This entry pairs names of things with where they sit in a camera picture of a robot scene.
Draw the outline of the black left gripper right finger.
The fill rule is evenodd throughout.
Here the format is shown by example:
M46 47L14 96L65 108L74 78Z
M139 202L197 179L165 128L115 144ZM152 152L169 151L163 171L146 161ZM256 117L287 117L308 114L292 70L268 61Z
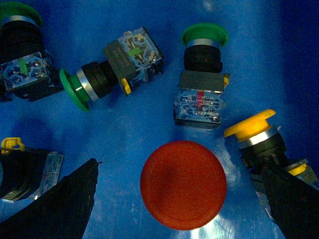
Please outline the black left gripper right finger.
M275 164L261 176L275 223L287 239L319 237L319 191Z

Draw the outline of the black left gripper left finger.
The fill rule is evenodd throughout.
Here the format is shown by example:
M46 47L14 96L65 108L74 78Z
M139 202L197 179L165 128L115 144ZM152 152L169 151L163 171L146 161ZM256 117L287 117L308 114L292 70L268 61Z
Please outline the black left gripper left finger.
M93 206L99 162L91 158L0 224L2 239L80 239Z

